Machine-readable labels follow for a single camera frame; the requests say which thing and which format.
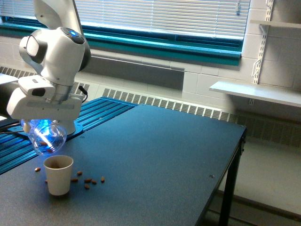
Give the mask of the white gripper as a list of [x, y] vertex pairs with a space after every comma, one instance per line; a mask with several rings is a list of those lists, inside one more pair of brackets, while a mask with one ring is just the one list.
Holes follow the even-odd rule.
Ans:
[[82, 95], [70, 94], [56, 100], [56, 88], [40, 75], [22, 77], [8, 101], [7, 112], [13, 119], [22, 119], [24, 132], [30, 132], [30, 120], [75, 120], [83, 101]]

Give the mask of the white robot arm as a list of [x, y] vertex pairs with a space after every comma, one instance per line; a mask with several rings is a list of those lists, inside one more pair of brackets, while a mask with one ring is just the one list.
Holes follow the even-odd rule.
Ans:
[[75, 75], [87, 65], [91, 52], [76, 4], [72, 0], [36, 0], [34, 12], [44, 29], [23, 37], [22, 59], [36, 74], [22, 77], [12, 92], [7, 113], [29, 132], [32, 120], [59, 122], [68, 134], [75, 131], [83, 96], [71, 93]]

